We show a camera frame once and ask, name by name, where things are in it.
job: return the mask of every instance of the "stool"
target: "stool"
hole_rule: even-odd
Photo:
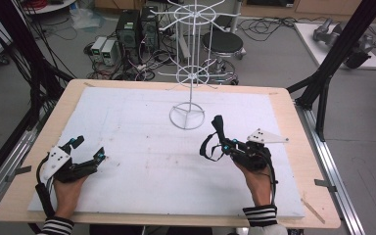
[[[210,46],[211,33],[203,36],[203,47],[210,51],[215,59],[208,59],[202,63],[202,68],[209,67],[210,80],[219,82],[230,81],[232,85],[238,85],[239,79],[235,73],[235,68],[230,62],[223,60],[223,57],[235,56],[239,60],[243,59],[243,40],[232,32],[215,30],[212,32],[212,42]]]

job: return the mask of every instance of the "white bracket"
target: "white bracket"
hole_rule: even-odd
[[[63,166],[69,160],[70,157],[71,156],[60,149],[60,147],[53,147],[50,151],[48,161],[45,164],[45,168],[42,173],[44,180],[51,178],[57,172],[57,170],[59,170],[61,166]]]
[[[251,135],[247,137],[247,140],[258,142],[260,144],[267,144],[267,143],[287,143],[289,142],[289,138],[285,138],[283,136],[270,133],[268,131],[257,129]]]

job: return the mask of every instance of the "hand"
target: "hand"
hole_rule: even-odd
[[[71,183],[62,183],[54,180],[54,188],[57,196],[57,210],[55,216],[70,219],[77,207],[81,186],[87,176],[75,180]]]
[[[256,207],[270,205],[270,170],[268,166],[262,170],[249,171],[240,164],[234,164],[243,172],[246,177],[247,186],[252,193],[253,202]]]

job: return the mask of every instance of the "computer tower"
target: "computer tower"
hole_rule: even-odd
[[[139,50],[142,39],[139,10],[123,10],[121,12],[117,22],[116,35],[121,44],[120,47]]]
[[[142,8],[142,15],[140,17],[145,51],[151,53],[160,49],[158,16],[152,13],[152,11],[157,12],[158,7],[146,6]]]

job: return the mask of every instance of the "black and white striped sleeve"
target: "black and white striped sleeve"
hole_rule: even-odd
[[[255,208],[244,208],[244,214],[252,227],[265,227],[277,224],[277,208],[274,205],[267,205]]]
[[[39,235],[70,235],[74,223],[61,217],[49,217],[45,220],[44,227]]]

